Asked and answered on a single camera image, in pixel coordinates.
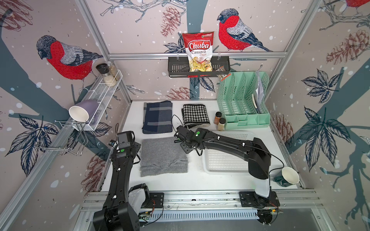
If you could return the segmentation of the grey knitted scarf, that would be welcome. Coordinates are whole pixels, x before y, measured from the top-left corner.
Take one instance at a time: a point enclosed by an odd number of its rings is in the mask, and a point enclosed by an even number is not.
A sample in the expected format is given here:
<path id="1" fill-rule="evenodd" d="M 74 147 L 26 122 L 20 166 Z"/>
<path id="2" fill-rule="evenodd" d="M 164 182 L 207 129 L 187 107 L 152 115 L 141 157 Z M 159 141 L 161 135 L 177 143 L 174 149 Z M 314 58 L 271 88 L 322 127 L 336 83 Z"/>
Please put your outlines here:
<path id="1" fill-rule="evenodd" d="M 175 137 L 142 141 L 141 177 L 188 172 L 188 157 Z"/>

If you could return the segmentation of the white plastic basket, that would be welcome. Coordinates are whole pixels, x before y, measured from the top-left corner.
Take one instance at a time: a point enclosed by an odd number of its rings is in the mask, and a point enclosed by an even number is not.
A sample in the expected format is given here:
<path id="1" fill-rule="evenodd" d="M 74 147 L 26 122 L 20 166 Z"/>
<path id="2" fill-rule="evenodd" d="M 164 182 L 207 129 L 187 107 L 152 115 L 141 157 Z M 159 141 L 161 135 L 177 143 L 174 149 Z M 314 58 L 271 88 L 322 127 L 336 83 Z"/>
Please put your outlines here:
<path id="1" fill-rule="evenodd" d="M 255 137 L 255 134 L 250 131 L 216 132 L 226 137 L 241 140 L 253 140 Z M 204 150 L 202 163 L 204 171 L 210 175 L 250 175 L 248 172 L 248 162 L 221 151 L 212 149 Z"/>

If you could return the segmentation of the navy plaid scarf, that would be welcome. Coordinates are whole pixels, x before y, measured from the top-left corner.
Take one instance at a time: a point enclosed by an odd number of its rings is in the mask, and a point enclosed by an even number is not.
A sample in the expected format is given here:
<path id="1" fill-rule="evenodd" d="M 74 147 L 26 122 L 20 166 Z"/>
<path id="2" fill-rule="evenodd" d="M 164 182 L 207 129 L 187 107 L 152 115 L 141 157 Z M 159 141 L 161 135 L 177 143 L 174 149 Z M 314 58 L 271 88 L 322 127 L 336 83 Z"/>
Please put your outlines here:
<path id="1" fill-rule="evenodd" d="M 173 130 L 171 119 L 171 101 L 144 103 L 142 132 L 144 134 L 171 133 Z"/>

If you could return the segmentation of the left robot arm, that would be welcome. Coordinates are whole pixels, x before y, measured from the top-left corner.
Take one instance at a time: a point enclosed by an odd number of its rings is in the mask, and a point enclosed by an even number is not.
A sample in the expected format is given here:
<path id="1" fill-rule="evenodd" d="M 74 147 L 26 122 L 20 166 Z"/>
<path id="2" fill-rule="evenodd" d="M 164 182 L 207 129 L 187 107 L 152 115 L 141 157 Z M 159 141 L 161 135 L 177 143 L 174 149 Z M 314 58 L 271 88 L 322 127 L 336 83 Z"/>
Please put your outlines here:
<path id="1" fill-rule="evenodd" d="M 134 159 L 141 144 L 121 147 L 111 155 L 112 179 L 107 199 L 100 211 L 94 213 L 93 226 L 96 231 L 138 231 L 139 212 L 142 205 L 150 202 L 146 184 L 129 187 Z"/>

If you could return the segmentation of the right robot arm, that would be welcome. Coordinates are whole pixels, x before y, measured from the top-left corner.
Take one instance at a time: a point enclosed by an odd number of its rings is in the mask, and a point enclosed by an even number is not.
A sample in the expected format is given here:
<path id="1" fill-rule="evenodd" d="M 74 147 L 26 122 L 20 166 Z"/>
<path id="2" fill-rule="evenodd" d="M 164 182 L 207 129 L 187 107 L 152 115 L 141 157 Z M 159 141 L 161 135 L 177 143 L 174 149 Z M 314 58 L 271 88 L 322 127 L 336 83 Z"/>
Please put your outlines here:
<path id="1" fill-rule="evenodd" d="M 180 146 L 186 154 L 193 150 L 199 156 L 206 149 L 221 151 L 248 162 L 248 173 L 255 178 L 254 194 L 259 197 L 270 196 L 270 174 L 272 154 L 259 138 L 240 140 L 217 134 L 213 131 L 198 128 L 191 131 L 179 126 L 174 137 L 180 141 Z"/>

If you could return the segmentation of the beige spice jar black lid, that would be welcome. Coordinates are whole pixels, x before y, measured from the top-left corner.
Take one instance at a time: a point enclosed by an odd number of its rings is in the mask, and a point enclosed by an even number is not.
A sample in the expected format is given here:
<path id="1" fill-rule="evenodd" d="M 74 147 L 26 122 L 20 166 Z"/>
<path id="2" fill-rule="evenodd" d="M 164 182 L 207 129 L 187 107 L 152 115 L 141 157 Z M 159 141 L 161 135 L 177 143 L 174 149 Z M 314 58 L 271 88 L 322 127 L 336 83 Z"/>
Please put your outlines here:
<path id="1" fill-rule="evenodd" d="M 226 119 L 225 118 L 220 118 L 219 122 L 217 124 L 217 130 L 218 131 L 223 131 L 226 125 Z"/>

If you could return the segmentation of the purple cup white inside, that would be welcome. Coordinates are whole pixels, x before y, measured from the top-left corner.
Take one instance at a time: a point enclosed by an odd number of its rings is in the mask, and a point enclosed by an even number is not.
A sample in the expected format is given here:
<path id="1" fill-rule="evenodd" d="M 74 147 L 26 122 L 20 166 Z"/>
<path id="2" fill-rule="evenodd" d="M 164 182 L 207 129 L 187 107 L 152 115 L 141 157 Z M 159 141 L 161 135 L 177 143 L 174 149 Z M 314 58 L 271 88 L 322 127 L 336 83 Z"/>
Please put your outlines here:
<path id="1" fill-rule="evenodd" d="M 93 117 L 99 107 L 96 100 L 85 100 L 72 106 L 68 112 L 70 117 L 77 122 L 87 122 Z"/>

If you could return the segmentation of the mint green desk organizer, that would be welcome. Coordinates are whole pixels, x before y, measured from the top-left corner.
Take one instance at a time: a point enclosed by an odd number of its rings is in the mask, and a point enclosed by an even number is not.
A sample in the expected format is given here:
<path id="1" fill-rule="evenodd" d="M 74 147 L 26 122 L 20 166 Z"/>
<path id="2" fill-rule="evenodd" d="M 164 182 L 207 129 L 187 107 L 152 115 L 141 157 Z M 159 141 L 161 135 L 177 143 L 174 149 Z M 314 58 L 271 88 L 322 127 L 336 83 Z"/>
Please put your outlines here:
<path id="1" fill-rule="evenodd" d="M 262 71 L 232 72 L 221 81 L 217 103 L 226 120 L 225 130 L 269 127 L 271 116 L 265 98 L 257 102 L 257 89 L 265 92 L 268 83 L 269 76 Z"/>

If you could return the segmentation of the snack packet in black shelf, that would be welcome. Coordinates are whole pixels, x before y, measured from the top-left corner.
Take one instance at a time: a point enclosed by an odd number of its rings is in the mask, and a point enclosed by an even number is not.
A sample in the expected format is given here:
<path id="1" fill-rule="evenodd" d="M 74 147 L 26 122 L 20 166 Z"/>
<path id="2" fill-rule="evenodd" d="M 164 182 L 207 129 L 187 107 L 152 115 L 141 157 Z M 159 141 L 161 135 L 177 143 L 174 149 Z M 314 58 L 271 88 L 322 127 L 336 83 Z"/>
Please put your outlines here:
<path id="1" fill-rule="evenodd" d="M 226 79 L 228 76 L 230 76 L 230 72 L 227 72 L 224 68 L 224 66 L 219 67 L 216 70 L 217 73 L 219 73 L 217 76 L 219 78 L 218 84 L 220 84 L 224 79 Z"/>

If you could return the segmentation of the glass jar on shelf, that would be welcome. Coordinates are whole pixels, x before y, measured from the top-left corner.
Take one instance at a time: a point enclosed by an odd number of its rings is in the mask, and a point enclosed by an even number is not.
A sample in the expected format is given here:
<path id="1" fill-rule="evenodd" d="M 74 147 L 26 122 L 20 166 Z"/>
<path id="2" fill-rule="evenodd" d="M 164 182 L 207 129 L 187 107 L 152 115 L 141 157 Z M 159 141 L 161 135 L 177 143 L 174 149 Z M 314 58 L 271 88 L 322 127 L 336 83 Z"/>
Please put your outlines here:
<path id="1" fill-rule="evenodd" d="M 118 74 L 118 69 L 116 68 L 116 66 L 111 61 L 107 61 L 107 66 L 109 68 L 110 74 L 115 78 L 116 81 L 118 81 L 120 79 L 120 76 Z"/>

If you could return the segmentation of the black lid jar on shelf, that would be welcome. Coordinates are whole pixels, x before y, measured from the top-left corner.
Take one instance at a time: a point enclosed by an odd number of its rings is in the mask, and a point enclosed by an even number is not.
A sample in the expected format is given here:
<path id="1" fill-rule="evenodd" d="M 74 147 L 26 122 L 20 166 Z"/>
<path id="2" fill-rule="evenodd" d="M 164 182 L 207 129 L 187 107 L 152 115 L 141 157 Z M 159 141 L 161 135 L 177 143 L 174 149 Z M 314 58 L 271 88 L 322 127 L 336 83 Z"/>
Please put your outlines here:
<path id="1" fill-rule="evenodd" d="M 110 75 L 110 70 L 109 70 L 109 67 L 106 63 L 98 64 L 96 66 L 96 69 L 103 76 L 109 76 Z"/>

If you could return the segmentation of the Chuba cassava chips bag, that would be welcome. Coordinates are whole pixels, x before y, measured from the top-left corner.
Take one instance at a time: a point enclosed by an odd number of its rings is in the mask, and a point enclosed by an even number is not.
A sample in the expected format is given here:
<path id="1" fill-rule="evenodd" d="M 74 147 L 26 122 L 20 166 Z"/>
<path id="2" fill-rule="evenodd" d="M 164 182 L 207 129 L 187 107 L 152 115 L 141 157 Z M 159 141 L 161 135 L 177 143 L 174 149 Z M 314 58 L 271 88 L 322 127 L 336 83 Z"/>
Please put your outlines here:
<path id="1" fill-rule="evenodd" d="M 211 72 L 214 32 L 182 34 L 190 72 Z"/>

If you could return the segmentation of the green mug white inside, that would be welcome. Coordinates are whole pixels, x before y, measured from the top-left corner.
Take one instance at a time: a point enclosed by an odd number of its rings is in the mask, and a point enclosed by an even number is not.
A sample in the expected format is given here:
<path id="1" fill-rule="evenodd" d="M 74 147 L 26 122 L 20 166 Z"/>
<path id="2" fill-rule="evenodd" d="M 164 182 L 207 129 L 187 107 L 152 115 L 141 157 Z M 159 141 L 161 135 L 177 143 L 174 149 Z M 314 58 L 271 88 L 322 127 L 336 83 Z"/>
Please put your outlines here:
<path id="1" fill-rule="evenodd" d="M 298 184 L 299 181 L 300 176 L 298 172 L 291 167 L 284 167 L 281 172 L 273 178 L 273 182 L 277 183 L 281 187 L 289 187 L 291 185 Z"/>

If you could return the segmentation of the black wall basket shelf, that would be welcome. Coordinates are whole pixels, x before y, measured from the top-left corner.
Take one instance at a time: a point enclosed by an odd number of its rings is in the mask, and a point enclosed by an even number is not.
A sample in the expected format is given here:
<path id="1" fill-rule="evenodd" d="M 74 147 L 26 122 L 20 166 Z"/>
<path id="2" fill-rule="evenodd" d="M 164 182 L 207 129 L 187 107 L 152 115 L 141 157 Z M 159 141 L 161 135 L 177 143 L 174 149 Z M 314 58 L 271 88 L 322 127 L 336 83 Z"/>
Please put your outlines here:
<path id="1" fill-rule="evenodd" d="M 202 62 L 187 57 L 170 57 L 168 60 L 168 74 L 171 78 L 216 77 L 228 75 L 229 72 L 230 61 L 227 56 L 212 57 Z"/>

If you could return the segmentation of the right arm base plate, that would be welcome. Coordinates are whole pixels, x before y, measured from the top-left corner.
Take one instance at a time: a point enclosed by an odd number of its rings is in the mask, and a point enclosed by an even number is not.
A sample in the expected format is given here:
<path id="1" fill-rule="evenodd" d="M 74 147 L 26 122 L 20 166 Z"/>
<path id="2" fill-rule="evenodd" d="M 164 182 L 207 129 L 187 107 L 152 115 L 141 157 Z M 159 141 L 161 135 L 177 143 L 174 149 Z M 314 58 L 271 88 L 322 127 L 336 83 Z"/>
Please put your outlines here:
<path id="1" fill-rule="evenodd" d="M 257 195 L 255 191 L 241 191 L 239 192 L 239 197 L 241 206 L 244 208 L 263 209 L 265 207 L 280 207 L 280 202 L 275 191 L 270 191 L 268 198 Z"/>

